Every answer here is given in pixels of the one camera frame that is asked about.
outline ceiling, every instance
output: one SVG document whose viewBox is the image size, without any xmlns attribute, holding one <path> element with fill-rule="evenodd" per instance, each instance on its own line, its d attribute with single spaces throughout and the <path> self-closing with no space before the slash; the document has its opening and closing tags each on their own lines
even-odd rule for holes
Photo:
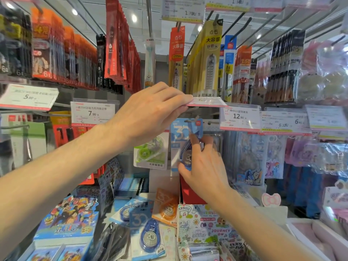
<svg viewBox="0 0 348 261">
<path fill-rule="evenodd" d="M 68 20 L 73 22 L 76 28 L 82 31 L 89 39 L 95 42 L 95 33 L 93 30 L 86 24 L 86 22 L 79 16 L 74 16 L 72 13 L 72 7 L 66 0 L 48 0 L 52 6 L 54 6 L 60 13 L 62 13 Z M 105 11 L 105 0 L 82 0 L 85 7 L 92 14 L 93 18 L 97 21 L 97 23 L 105 29 L 105 21 L 106 21 L 106 11 Z M 74 4 L 78 13 L 83 15 L 89 23 L 93 26 L 98 33 L 101 33 L 98 26 L 93 22 L 91 17 L 85 12 L 84 8 L 77 0 L 71 0 Z M 149 36 L 149 24 L 148 24 L 148 16 L 146 10 L 146 0 L 120 0 L 122 4 L 123 11 L 128 21 L 130 33 L 134 39 L 138 52 L 145 52 L 144 47 L 144 39 Z M 23 8 L 30 11 L 30 3 L 19 3 Z M 39 5 L 41 7 L 50 8 L 43 0 L 39 0 Z M 328 27 L 334 27 L 339 24 L 337 22 L 337 18 L 342 16 L 342 14 L 347 10 L 348 0 L 335 0 L 331 7 L 338 5 L 333 13 L 331 13 L 326 19 L 322 20 L 318 24 L 316 24 L 315 28 L 312 29 L 307 35 L 307 39 L 310 39 L 320 33 L 325 32 Z M 156 54 L 158 55 L 168 55 L 169 52 L 169 38 L 171 28 L 175 27 L 175 22 L 164 21 L 161 20 L 161 6 L 162 0 L 151 0 L 151 8 L 152 8 L 152 31 L 154 38 L 156 40 Z M 299 24 L 296 28 L 304 29 L 311 26 L 318 19 L 323 17 L 328 13 L 328 11 L 321 11 L 317 14 L 313 14 L 314 11 L 306 10 L 306 9 L 298 9 L 288 20 L 281 23 L 279 26 L 275 28 L 275 30 L 271 31 L 267 35 L 268 30 L 270 30 L 273 26 L 279 23 L 283 18 L 289 15 L 293 11 L 292 8 L 286 8 L 282 13 L 278 14 L 274 19 L 272 19 L 268 24 L 266 24 L 260 31 L 255 33 L 257 30 L 267 19 L 269 19 L 272 14 L 269 13 L 246 13 L 237 24 L 228 32 L 228 34 L 235 34 L 238 30 L 240 30 L 249 17 L 252 17 L 252 21 L 249 26 L 238 36 L 237 45 L 241 44 L 245 39 L 249 36 L 251 38 L 245 44 L 251 44 L 254 41 L 257 41 L 253 45 L 253 51 L 255 52 L 259 48 L 263 47 L 265 44 L 269 43 L 276 37 L 280 36 L 284 31 L 288 30 L 290 27 L 294 26 L 298 22 L 302 21 L 306 17 L 309 17 L 306 21 Z M 217 12 L 219 13 L 219 18 L 223 18 L 223 31 L 225 32 L 228 27 L 236 20 L 236 18 L 241 14 L 239 12 Z M 211 19 L 215 18 L 216 12 L 213 13 Z M 132 17 L 136 16 L 136 22 L 133 22 Z M 196 36 L 198 35 L 198 26 L 195 24 L 185 24 L 185 45 L 191 46 L 194 43 Z M 327 34 L 319 37 L 318 40 L 331 39 L 340 34 L 340 28 L 337 28 L 333 31 L 330 31 Z M 257 57 L 260 54 L 266 52 L 271 48 L 272 44 L 270 43 L 265 48 L 261 49 L 258 53 L 255 53 L 253 57 Z M 185 48 L 185 55 L 189 52 L 189 48 Z"/>
</svg>

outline person's left hand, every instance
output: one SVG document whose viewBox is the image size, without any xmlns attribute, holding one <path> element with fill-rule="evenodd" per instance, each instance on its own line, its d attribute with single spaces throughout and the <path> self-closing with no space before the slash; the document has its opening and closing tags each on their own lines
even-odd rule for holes
<svg viewBox="0 0 348 261">
<path fill-rule="evenodd" d="M 168 128 L 192 99 L 192 95 L 159 82 L 133 94 L 106 125 L 118 140 L 122 138 L 124 146 L 142 145 Z"/>
</svg>

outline ceiling light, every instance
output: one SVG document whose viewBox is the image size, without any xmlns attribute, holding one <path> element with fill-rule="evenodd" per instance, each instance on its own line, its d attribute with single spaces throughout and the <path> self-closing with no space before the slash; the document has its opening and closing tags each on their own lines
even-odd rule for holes
<svg viewBox="0 0 348 261">
<path fill-rule="evenodd" d="M 10 9 L 14 9 L 14 8 L 15 8 L 15 7 L 14 7 L 12 4 L 10 4 L 9 2 L 6 2 L 6 5 L 7 5 L 7 7 L 10 8 Z"/>
</svg>

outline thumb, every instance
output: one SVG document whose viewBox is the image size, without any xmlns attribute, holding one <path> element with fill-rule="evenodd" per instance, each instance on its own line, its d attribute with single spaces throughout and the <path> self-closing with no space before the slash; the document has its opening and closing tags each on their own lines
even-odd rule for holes
<svg viewBox="0 0 348 261">
<path fill-rule="evenodd" d="M 186 183 L 189 184 L 190 179 L 191 179 L 191 171 L 189 171 L 187 168 L 185 168 L 185 165 L 183 163 L 179 163 L 177 166 L 178 171 L 186 181 Z"/>
</svg>

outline blue correction tape package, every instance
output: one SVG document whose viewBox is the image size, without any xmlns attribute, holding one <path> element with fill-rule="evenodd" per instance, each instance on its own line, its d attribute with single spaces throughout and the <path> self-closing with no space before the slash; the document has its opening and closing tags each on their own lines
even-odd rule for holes
<svg viewBox="0 0 348 261">
<path fill-rule="evenodd" d="M 136 196 L 125 203 L 125 200 L 116 200 L 114 202 L 115 214 L 110 217 L 110 221 L 124 226 L 129 226 L 129 215 L 135 208 L 147 207 L 153 205 L 153 201 L 148 201 L 146 198 Z"/>
<path fill-rule="evenodd" d="M 135 208 L 130 213 L 132 261 L 166 256 L 159 221 L 152 217 L 152 207 Z"/>
<path fill-rule="evenodd" d="M 172 171 L 177 171 L 178 162 L 182 162 L 191 170 L 192 145 L 190 134 L 195 134 L 198 139 L 203 136 L 203 120 L 178 118 L 171 124 L 171 160 Z"/>
</svg>

